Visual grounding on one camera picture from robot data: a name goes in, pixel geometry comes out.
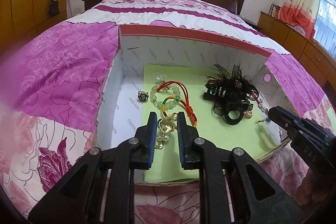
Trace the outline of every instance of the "black hair clip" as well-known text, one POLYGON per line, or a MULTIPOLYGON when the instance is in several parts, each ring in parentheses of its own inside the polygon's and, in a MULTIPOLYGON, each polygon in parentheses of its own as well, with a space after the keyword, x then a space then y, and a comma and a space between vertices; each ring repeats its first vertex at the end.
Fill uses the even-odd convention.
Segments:
POLYGON ((205 87, 208 89, 203 94, 203 99, 214 101, 213 112, 219 116, 224 116, 226 122, 230 125, 238 124, 244 112, 251 111, 253 104, 259 97, 259 93, 245 76, 238 65, 234 65, 230 75, 226 69, 216 64, 219 74, 210 77, 205 87), (240 113, 237 119, 232 119, 229 113, 238 111, 240 113))

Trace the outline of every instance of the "red string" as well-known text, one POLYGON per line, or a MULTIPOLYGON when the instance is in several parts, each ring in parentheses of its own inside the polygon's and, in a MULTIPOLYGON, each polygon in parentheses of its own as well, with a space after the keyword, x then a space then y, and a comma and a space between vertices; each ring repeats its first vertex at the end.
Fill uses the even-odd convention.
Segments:
POLYGON ((252 96, 253 98, 257 98, 257 96, 256 96, 254 93, 252 93, 251 96, 252 96))
POLYGON ((193 126, 196 127, 197 118, 196 118, 196 115, 194 114, 193 109, 191 108, 191 106, 189 104, 189 94, 188 94, 188 90, 187 90, 187 88, 184 84, 182 84, 181 82, 177 82, 177 81, 168 81, 168 82, 165 82, 164 84, 162 84, 161 86, 159 86, 156 91, 159 92, 161 89, 163 89, 163 88, 165 88, 165 87, 167 87, 171 84, 177 84, 181 87, 182 92, 184 94, 185 102, 181 99, 179 100, 179 102, 181 102, 182 105, 185 107, 185 110, 186 110, 188 116, 190 117, 190 120, 191 120, 193 126))

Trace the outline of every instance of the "wooden wardrobe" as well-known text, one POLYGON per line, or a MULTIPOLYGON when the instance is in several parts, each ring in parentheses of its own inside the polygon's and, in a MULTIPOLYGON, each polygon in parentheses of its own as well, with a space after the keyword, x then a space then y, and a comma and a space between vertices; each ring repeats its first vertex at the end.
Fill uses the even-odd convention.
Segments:
POLYGON ((59 14, 50 17, 50 0, 0 0, 0 55, 19 47, 67 18, 66 0, 58 0, 59 14))

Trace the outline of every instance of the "bracelet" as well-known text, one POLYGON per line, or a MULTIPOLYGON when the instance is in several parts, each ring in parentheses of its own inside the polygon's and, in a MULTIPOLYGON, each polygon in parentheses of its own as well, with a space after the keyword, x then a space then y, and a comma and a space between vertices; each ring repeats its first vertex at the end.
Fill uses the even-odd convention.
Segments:
POLYGON ((161 89, 166 89, 169 85, 173 86, 173 92, 175 90, 174 94, 179 93, 178 86, 180 86, 182 88, 183 93, 184 93, 185 101, 181 100, 180 96, 169 96, 165 100, 163 100, 162 102, 159 102, 158 104, 155 104, 157 106, 161 106, 161 110, 162 110, 162 113, 164 115, 164 118, 159 119, 158 122, 157 122, 157 126, 160 129, 160 134, 157 134, 156 141, 155 141, 155 148, 157 148, 157 149, 162 149, 164 143, 169 141, 169 134, 171 132, 173 132, 175 129, 177 129, 177 126, 174 123, 177 120, 177 113, 173 113, 171 116, 168 116, 167 113, 166 113, 166 109, 167 109, 166 106, 175 106, 180 102, 185 107, 185 109, 187 111, 187 114, 190 117, 191 122, 193 124, 193 127, 196 127, 196 125, 197 125, 197 118, 196 118, 196 115, 194 114, 193 109, 189 105, 188 91, 187 91, 187 88, 185 87, 184 84, 182 84, 180 82, 176 82, 176 81, 169 81, 169 82, 164 82, 158 88, 155 86, 155 87, 153 87, 153 89, 155 89, 157 92, 159 92, 161 89))
MULTIPOLYGON (((157 97, 155 95, 155 93, 158 91, 158 88, 160 87, 160 84, 156 84, 154 87, 152 87, 152 90, 151 90, 151 93, 149 95, 149 98, 150 98, 150 101, 155 105, 157 106, 159 109, 162 108, 162 105, 163 105, 163 101, 158 101, 157 100, 157 97)), ((168 109, 173 109, 178 103, 179 103, 179 99, 180 96, 181 96, 181 92, 179 90, 179 87, 177 85, 172 85, 171 88, 169 88, 173 91, 173 94, 175 95, 174 98, 175 101, 173 102, 169 102, 167 104, 165 104, 165 109, 168 110, 168 109)))

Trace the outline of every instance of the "pendant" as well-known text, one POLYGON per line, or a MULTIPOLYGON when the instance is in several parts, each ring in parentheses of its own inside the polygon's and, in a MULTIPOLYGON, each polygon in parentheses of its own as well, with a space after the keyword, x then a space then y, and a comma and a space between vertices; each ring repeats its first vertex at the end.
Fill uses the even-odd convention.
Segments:
POLYGON ((244 112, 244 116, 245 116, 245 118, 247 118, 247 119, 251 119, 252 116, 253 116, 252 110, 249 110, 249 111, 244 112))
POLYGON ((177 113, 173 113, 171 116, 164 117, 157 121, 157 126, 160 129, 160 133, 156 135, 155 148, 162 149, 163 145, 169 141, 169 135, 177 128, 174 122, 177 120, 177 113))

